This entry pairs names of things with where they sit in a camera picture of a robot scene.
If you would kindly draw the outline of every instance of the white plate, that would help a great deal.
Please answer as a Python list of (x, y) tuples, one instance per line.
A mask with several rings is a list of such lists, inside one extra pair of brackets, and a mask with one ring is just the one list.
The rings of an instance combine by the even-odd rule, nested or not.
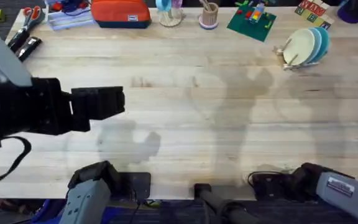
[(300, 65), (308, 59), (314, 49), (314, 35), (309, 29), (299, 29), (289, 39), (292, 40), (284, 50), (284, 60), (288, 63), (298, 54), (292, 65)]

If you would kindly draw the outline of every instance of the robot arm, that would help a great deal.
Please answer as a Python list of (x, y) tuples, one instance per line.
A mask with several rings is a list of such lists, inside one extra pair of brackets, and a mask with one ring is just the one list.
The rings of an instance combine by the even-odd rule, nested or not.
[(21, 131), (50, 135), (89, 131), (90, 119), (122, 113), (124, 105), (121, 86), (74, 88), (66, 93), (56, 78), (32, 78), (0, 39), (0, 147), (2, 139)]

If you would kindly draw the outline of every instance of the pencil holder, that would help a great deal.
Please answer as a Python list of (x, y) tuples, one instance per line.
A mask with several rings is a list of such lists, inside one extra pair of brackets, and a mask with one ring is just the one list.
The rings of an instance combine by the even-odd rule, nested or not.
[(214, 29), (218, 26), (219, 6), (213, 2), (208, 3), (212, 11), (203, 8), (203, 13), (199, 18), (199, 24), (204, 29)]

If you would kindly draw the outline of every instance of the plate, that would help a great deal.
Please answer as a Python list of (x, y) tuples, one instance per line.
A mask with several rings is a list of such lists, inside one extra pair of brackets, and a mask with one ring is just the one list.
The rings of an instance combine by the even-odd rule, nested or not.
[(317, 56), (317, 53), (320, 51), (320, 47), (321, 47), (321, 34), (320, 34), (320, 31), (318, 31), (315, 28), (309, 28), (309, 30), (314, 35), (314, 48), (313, 48), (313, 51), (311, 52), (311, 55), (305, 61), (305, 64), (310, 63), (310, 62), (313, 61), (313, 59)]
[(298, 54), (292, 65), (300, 65), (309, 58), (314, 49), (314, 35), (309, 29), (299, 29), (291, 34), (289, 39), (292, 41), (283, 52), (284, 60), (288, 63)]
[(320, 60), (327, 53), (329, 46), (329, 35), (327, 30), (322, 27), (315, 27), (315, 29), (321, 34), (321, 47), (312, 62)]

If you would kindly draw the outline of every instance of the blue plate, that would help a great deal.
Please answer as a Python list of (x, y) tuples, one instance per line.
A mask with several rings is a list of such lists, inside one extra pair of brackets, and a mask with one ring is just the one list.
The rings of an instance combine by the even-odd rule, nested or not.
[(169, 11), (172, 7), (172, 0), (155, 0), (155, 5), (160, 11)]
[(321, 34), (321, 47), (312, 62), (317, 62), (320, 60), (327, 53), (329, 46), (329, 35), (327, 30), (322, 27), (315, 27), (315, 29), (318, 30), (318, 32)]
[(309, 30), (314, 35), (314, 47), (313, 47), (313, 51), (311, 52), (310, 56), (304, 62), (305, 64), (312, 62), (314, 60), (314, 58), (316, 58), (317, 53), (320, 51), (320, 48), (321, 48), (321, 34), (320, 34), (320, 32), (318, 32), (318, 30), (316, 30), (315, 28), (309, 28)]

